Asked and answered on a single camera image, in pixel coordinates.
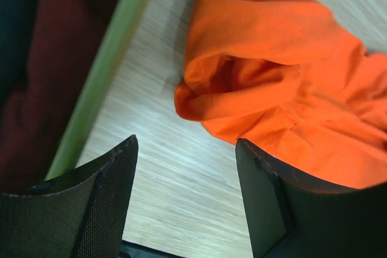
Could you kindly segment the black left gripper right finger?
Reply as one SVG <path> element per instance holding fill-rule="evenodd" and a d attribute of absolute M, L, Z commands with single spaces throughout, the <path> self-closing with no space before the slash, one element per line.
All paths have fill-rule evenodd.
<path fill-rule="evenodd" d="M 324 181 L 243 138 L 235 153 L 254 257 L 386 256 L 386 184 Z"/>

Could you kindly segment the orange t shirt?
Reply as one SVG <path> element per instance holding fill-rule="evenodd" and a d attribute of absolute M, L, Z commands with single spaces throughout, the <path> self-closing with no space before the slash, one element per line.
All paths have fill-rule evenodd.
<path fill-rule="evenodd" d="M 196 0 L 175 108 L 317 178 L 386 181 L 386 55 L 316 0 Z"/>

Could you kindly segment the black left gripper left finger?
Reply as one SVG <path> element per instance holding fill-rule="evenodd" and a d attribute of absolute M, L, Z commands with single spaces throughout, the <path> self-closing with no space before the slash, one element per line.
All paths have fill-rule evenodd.
<path fill-rule="evenodd" d="M 118 257 L 138 141 L 29 190 L 1 193 L 1 257 Z"/>

